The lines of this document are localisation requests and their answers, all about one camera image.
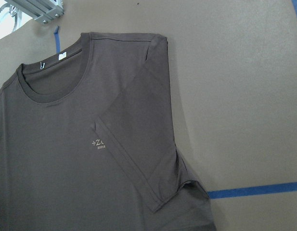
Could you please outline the dark brown t-shirt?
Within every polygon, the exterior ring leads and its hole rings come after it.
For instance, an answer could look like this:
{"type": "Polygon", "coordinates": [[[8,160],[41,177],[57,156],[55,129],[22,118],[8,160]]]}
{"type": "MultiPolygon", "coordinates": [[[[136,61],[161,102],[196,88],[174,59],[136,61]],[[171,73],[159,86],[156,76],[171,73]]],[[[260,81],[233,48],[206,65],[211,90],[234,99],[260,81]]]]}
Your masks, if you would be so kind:
{"type": "Polygon", "coordinates": [[[0,231],[214,231],[174,139],[168,40],[82,33],[0,89],[0,231]]]}

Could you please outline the reacher grabber stick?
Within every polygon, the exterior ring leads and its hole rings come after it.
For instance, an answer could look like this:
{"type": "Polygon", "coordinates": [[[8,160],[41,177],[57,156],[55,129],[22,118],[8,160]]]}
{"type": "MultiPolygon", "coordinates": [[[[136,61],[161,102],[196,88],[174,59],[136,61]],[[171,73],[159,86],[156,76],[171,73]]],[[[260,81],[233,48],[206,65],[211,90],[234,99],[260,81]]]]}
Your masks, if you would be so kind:
{"type": "Polygon", "coordinates": [[[18,27],[18,13],[19,9],[16,6],[9,3],[3,4],[0,7],[0,23],[2,23],[7,16],[11,17],[14,21],[12,28],[12,32],[14,32],[18,27]]]}

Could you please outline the aluminium frame post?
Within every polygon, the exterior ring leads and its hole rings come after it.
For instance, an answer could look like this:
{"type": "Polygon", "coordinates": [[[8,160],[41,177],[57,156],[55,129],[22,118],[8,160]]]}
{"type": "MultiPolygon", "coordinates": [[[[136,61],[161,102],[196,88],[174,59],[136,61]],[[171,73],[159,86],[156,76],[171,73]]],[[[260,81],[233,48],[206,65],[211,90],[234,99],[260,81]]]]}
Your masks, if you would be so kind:
{"type": "Polygon", "coordinates": [[[41,24],[47,24],[64,15],[61,0],[6,0],[41,24]]]}

